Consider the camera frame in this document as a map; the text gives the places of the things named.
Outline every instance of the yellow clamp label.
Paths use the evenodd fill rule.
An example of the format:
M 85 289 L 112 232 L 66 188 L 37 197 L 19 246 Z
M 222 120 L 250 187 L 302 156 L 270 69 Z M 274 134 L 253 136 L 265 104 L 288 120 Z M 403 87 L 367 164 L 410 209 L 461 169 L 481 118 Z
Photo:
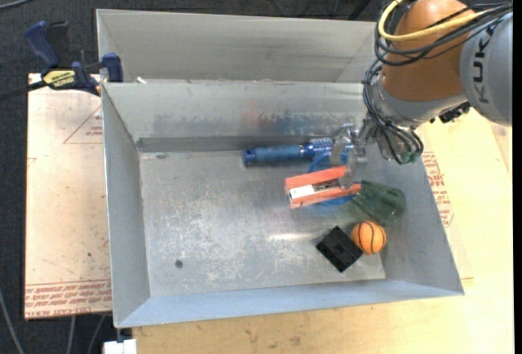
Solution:
M 74 71 L 71 70 L 54 70 L 43 76 L 43 81 L 57 89 L 68 84 L 73 84 L 76 81 L 74 76 Z

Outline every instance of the blue screwdriver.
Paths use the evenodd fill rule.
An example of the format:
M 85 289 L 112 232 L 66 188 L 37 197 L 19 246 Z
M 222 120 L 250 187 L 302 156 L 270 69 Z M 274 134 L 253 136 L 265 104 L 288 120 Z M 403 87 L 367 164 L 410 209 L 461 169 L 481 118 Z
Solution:
M 300 145 L 273 145 L 243 150 L 245 165 L 256 162 L 282 162 L 300 158 L 313 159 L 332 150 L 332 139 L 329 137 L 312 138 Z

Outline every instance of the blue clamp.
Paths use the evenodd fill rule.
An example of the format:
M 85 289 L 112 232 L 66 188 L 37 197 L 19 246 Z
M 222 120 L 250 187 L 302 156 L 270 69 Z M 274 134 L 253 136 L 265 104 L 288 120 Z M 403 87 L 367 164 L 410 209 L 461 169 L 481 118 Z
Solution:
M 68 23 L 63 23 L 58 28 L 59 38 L 62 43 L 64 41 L 64 35 Z M 66 90 L 76 89 L 82 90 L 94 95 L 99 94 L 99 83 L 86 72 L 82 64 L 78 61 L 73 61 L 70 65 L 70 69 L 74 71 L 74 75 L 71 77 L 70 74 L 63 74 L 60 70 L 66 70 L 60 68 L 60 55 L 53 47 L 52 43 L 49 42 L 47 36 L 47 25 L 45 20 L 41 20 L 31 26 L 24 34 L 25 41 L 29 46 L 29 49 L 38 57 L 42 58 L 46 63 L 46 69 L 42 72 L 42 80 L 52 89 L 55 90 Z M 105 54 L 100 63 L 89 65 L 87 67 L 96 67 L 101 69 L 105 67 L 108 70 L 108 80 L 110 82 L 123 82 L 123 69 L 120 58 L 109 52 Z

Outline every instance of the black cable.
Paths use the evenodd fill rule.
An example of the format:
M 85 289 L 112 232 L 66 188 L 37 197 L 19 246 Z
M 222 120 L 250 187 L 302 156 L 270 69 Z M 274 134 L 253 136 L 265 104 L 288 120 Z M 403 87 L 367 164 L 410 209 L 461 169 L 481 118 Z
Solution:
M 102 315 L 102 317 L 100 318 L 100 321 L 98 322 L 98 325 L 96 326 L 95 332 L 92 335 L 91 342 L 89 343 L 89 347 L 87 348 L 86 354 L 91 354 L 92 348 L 94 348 L 94 346 L 96 344 L 96 337 L 98 336 L 100 328 L 101 328 L 102 324 L 104 323 L 106 317 L 107 317 L 107 315 Z
M 444 54 L 446 51 L 449 51 L 449 50 L 455 48 L 456 46 L 450 46 L 447 49 L 437 53 L 437 55 L 427 57 L 427 54 L 429 54 L 433 49 L 437 48 L 438 46 L 442 46 L 445 43 L 453 41 L 454 39 L 461 37 L 463 34 L 470 33 L 480 27 L 484 27 L 483 29 L 485 29 L 485 27 L 486 27 L 485 25 L 487 25 L 490 22 L 493 22 L 495 19 L 499 19 L 500 17 L 504 16 L 509 11 L 512 11 L 512 9 L 513 9 L 512 3 L 509 3 L 509 2 L 503 3 L 503 4 L 501 4 L 501 6 L 495 7 L 491 11 L 484 13 L 482 16 L 478 16 L 477 19 L 472 20 L 469 23 L 464 24 L 464 25 L 454 29 L 453 31 L 447 33 L 446 35 L 440 37 L 435 42 L 432 42 L 426 46 L 421 46 L 419 48 L 412 48 L 412 49 L 407 49 L 407 50 L 396 49 L 394 47 L 393 43 L 390 43 L 390 45 L 388 46 L 382 40 L 382 37 L 378 33 L 378 28 L 376 27 L 375 28 L 375 44 L 374 44 L 375 54 L 377 55 L 377 57 L 379 58 L 379 60 L 381 62 L 383 62 L 384 64 L 391 65 L 391 66 L 412 64 L 413 62 L 418 61 L 420 59 L 432 59 L 432 58 L 435 58 L 435 56 Z M 444 21 L 446 21 L 445 18 L 443 20 L 439 20 L 439 21 L 435 22 L 434 25 L 442 23 Z M 473 36 L 476 36 L 476 34 L 478 34 L 479 32 L 480 31 L 477 31 L 477 33 L 473 33 L 465 41 L 469 40 Z M 382 51 L 385 51 L 386 53 L 392 53 L 394 55 L 403 56 L 406 58 L 406 60 L 402 60 L 402 61 L 386 60 L 385 54 L 383 54 Z

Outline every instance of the bin floor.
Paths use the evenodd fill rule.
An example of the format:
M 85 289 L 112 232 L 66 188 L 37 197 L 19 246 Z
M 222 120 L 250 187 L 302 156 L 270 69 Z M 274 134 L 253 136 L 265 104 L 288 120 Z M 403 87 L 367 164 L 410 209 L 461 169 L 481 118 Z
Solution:
M 151 296 L 384 278 L 380 255 L 340 273 L 316 248 L 355 220 L 346 205 L 290 209 L 309 162 L 243 166 L 241 150 L 141 153 Z

